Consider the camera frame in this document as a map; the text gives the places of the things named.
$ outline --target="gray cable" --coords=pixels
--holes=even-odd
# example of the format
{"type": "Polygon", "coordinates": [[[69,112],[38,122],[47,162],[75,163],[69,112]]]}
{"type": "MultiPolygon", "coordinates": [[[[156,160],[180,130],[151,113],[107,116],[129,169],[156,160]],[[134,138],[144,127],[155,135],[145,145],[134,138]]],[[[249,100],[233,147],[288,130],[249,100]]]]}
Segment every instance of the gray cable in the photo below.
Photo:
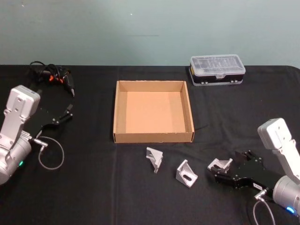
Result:
{"type": "Polygon", "coordinates": [[[62,160],[61,160],[61,163],[57,167],[52,167],[51,168],[51,167],[45,166],[41,161],[42,151],[40,151],[39,154],[38,154],[39,163],[41,164],[42,167],[44,167],[47,170],[56,170],[56,169],[60,168],[62,166],[62,164],[64,163],[64,161],[65,161],[65,152],[64,152],[64,149],[63,149],[62,145],[58,141],[56,141],[54,138],[51,138],[51,137],[40,136],[40,138],[46,138],[46,139],[49,139],[49,140],[52,140],[52,141],[56,142],[60,146],[61,153],[62,153],[62,160]]]}
{"type": "Polygon", "coordinates": [[[263,198],[261,198],[261,197],[258,198],[258,201],[253,206],[253,217],[254,217],[254,221],[255,221],[256,225],[259,225],[258,222],[257,222],[257,219],[256,219],[256,215],[255,215],[255,208],[258,205],[258,203],[264,203],[265,204],[265,206],[267,207],[267,209],[268,209],[268,211],[269,211],[269,213],[271,215],[273,225],[276,225],[275,219],[274,219],[274,216],[273,216],[273,213],[272,213],[272,210],[270,209],[270,207],[266,203],[266,201],[263,198]]]}

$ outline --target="silver bracket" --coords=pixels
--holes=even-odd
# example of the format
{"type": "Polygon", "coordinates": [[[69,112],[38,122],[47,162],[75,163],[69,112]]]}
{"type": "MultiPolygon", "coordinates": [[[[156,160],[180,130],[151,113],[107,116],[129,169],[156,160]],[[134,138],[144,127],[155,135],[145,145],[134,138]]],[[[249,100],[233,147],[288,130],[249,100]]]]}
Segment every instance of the silver bracket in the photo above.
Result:
{"type": "Polygon", "coordinates": [[[154,173],[157,173],[163,159],[163,153],[161,151],[147,147],[146,158],[150,159],[154,167],[154,173]]]}
{"type": "Polygon", "coordinates": [[[190,188],[197,179],[198,176],[194,174],[191,167],[188,165],[188,161],[185,159],[177,168],[176,180],[190,188]]]}
{"type": "Polygon", "coordinates": [[[229,160],[218,160],[217,158],[215,158],[214,161],[212,161],[207,168],[211,171],[211,168],[215,167],[220,172],[227,173],[232,162],[232,158],[230,158],[229,160]]]}

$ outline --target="cardboard box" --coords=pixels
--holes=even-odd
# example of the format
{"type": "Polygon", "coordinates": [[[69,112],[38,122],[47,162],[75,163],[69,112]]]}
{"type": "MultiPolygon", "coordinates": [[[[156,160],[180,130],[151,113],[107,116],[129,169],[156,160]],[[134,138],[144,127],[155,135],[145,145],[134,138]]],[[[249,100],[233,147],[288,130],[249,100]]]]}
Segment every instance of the cardboard box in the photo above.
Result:
{"type": "Polygon", "coordinates": [[[115,143],[192,142],[194,125],[185,81],[117,81],[115,143]]]}

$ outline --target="blue led light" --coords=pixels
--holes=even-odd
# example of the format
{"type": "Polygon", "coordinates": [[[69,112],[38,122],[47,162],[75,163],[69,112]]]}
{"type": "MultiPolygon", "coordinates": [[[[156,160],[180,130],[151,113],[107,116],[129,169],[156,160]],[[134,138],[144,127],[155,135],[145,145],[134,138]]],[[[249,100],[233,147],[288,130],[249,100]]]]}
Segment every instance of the blue led light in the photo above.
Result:
{"type": "Polygon", "coordinates": [[[287,207],[286,210],[290,211],[292,214],[295,213],[295,210],[293,210],[291,207],[287,207]]]}

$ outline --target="black tablecloth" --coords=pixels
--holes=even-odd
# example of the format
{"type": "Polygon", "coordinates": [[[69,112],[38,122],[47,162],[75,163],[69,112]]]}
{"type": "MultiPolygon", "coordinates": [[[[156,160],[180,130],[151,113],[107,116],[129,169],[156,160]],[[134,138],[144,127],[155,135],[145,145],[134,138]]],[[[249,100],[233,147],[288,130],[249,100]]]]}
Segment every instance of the black tablecloth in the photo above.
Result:
{"type": "MultiPolygon", "coordinates": [[[[0,67],[0,108],[12,87],[24,83],[28,67],[0,67]]],[[[43,225],[211,225],[254,224],[251,188],[232,189],[214,182],[207,165],[252,150],[264,165],[283,173],[278,159],[261,142],[257,128],[271,118],[285,119],[300,142],[300,70],[287,66],[248,66],[241,85],[194,87],[186,67],[71,66],[75,98],[62,86],[41,84],[40,105],[61,113],[72,102],[74,118],[58,131],[64,165],[47,171],[38,163],[38,148],[11,180],[0,187],[0,224],[43,225]],[[193,143],[114,144],[113,107],[117,80],[185,80],[192,108],[193,143]],[[146,159],[146,147],[163,151],[157,174],[146,159]],[[175,179],[187,159],[198,175],[189,189],[175,179]]],[[[54,145],[45,163],[59,162],[54,145]]],[[[270,204],[277,224],[297,218],[270,204]]],[[[262,204],[261,224],[271,224],[262,204]]]]}

